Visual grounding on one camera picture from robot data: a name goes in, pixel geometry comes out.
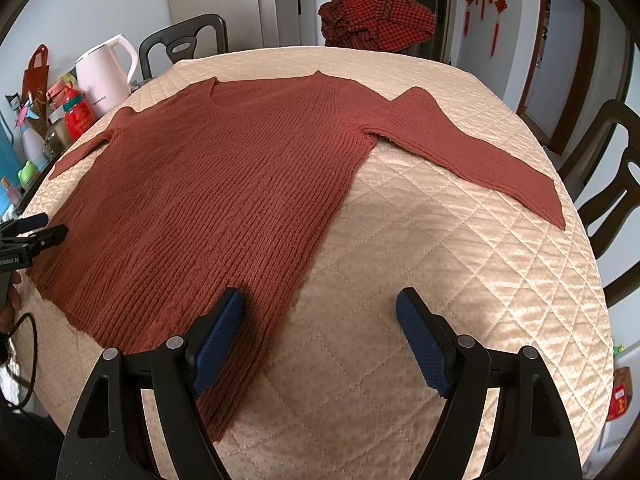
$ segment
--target red water bottle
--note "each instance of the red water bottle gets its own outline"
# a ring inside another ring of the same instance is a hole
[[[95,124],[94,112],[84,100],[82,92],[73,88],[72,85],[66,87],[62,109],[65,111],[66,127],[73,140],[78,140]]]

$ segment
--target electric kettle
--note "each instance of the electric kettle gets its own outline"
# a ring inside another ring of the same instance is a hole
[[[121,45],[131,56],[131,68],[125,74],[113,49]],[[99,119],[113,110],[131,94],[131,79],[138,67],[138,53],[133,45],[118,34],[104,43],[94,46],[76,61],[78,86]]]

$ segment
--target ribbed knit fabric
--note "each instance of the ribbed knit fabric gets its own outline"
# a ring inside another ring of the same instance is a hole
[[[75,328],[125,353],[184,333],[226,286],[240,288],[244,321],[199,403],[218,440],[375,145],[372,133],[564,228],[549,177],[465,135],[423,89],[388,101],[319,72],[212,79],[139,113],[123,108],[59,161],[53,177],[110,141],[52,220],[69,227],[65,241],[29,275]]]

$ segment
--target green figurine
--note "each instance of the green figurine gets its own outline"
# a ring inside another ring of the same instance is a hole
[[[24,168],[18,171],[18,178],[20,179],[20,185],[22,186],[22,189],[27,191],[33,185],[39,175],[40,172],[38,171],[38,167],[30,160],[27,160]]]

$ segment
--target round table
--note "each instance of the round table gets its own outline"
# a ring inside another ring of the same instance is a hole
[[[432,312],[486,348],[535,346],[585,459],[612,386],[612,342],[596,263],[574,204],[536,139],[475,77],[395,54],[277,48],[180,62],[125,104],[140,110],[212,76],[277,78],[316,70],[355,79],[387,98],[411,86],[427,89],[464,132],[552,177],[567,228],[562,232],[509,196],[380,140],[316,254],[265,369],[216,444],[231,477],[409,478],[443,402],[425,385],[396,321],[394,300],[404,286],[414,286]],[[112,115],[79,142],[104,129]],[[46,181],[25,214],[54,214],[96,156]],[[36,393],[64,430],[102,349],[73,329],[30,280],[20,293],[38,323]],[[30,331],[20,331],[16,343],[30,366]],[[175,478],[152,394],[143,394],[160,471]],[[466,478],[480,473],[496,402],[497,391],[490,390]]]

